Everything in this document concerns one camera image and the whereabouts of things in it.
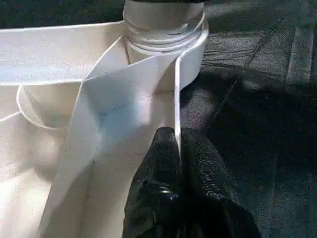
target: dark surface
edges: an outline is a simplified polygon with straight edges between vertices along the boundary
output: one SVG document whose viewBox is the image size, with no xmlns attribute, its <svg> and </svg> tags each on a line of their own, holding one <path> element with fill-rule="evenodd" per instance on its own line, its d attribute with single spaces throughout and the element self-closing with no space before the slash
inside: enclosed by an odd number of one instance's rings
<svg viewBox="0 0 317 238">
<path fill-rule="evenodd" d="M 0 27 L 115 21 L 122 7 L 2 0 Z M 315 238 L 317 2 L 213 0 L 206 17 L 210 36 L 200 75 L 182 91 L 182 126 L 215 145 L 263 238 Z"/>
</svg>

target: gloved hand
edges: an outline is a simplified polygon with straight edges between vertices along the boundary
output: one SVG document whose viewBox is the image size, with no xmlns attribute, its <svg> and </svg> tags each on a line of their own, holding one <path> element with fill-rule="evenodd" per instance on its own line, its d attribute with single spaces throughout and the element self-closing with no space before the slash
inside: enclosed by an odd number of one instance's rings
<svg viewBox="0 0 317 238">
<path fill-rule="evenodd" d="M 123 238 L 175 238 L 184 214 L 183 178 L 174 130 L 159 128 L 133 177 Z"/>
<path fill-rule="evenodd" d="M 206 238 L 261 237 L 213 145 L 192 129 L 181 137 L 182 168 L 173 129 L 156 131 L 132 180 L 122 237 L 193 237 L 195 224 Z"/>
</svg>

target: dark fabric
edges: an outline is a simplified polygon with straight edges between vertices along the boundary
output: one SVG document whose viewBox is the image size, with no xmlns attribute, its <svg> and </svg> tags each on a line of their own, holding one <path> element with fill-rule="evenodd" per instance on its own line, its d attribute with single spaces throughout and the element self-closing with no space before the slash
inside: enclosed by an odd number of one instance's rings
<svg viewBox="0 0 317 238">
<path fill-rule="evenodd" d="M 182 126 L 215 145 L 264 238 L 317 237 L 316 16 L 315 1 L 210 2 L 181 94 Z"/>
</svg>

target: cylindrical container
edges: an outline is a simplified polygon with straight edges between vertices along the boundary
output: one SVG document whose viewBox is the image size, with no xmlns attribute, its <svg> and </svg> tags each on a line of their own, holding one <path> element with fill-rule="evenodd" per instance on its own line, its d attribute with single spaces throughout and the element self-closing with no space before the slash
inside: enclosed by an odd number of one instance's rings
<svg viewBox="0 0 317 238">
<path fill-rule="evenodd" d="M 45 129 L 66 129 L 80 83 L 20 86 L 17 104 L 23 116 Z"/>
<path fill-rule="evenodd" d="M 204 4 L 126 0 L 123 18 L 127 36 L 136 46 L 156 52 L 174 51 L 190 45 L 200 36 Z"/>
</svg>

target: finger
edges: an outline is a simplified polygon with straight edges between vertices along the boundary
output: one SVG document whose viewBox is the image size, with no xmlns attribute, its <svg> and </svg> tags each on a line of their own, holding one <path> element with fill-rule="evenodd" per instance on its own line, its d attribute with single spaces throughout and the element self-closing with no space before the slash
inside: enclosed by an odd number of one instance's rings
<svg viewBox="0 0 317 238">
<path fill-rule="evenodd" d="M 182 211 L 179 160 L 174 130 L 159 128 L 131 183 L 125 206 L 124 238 L 151 232 L 158 237 L 175 236 Z"/>
</svg>

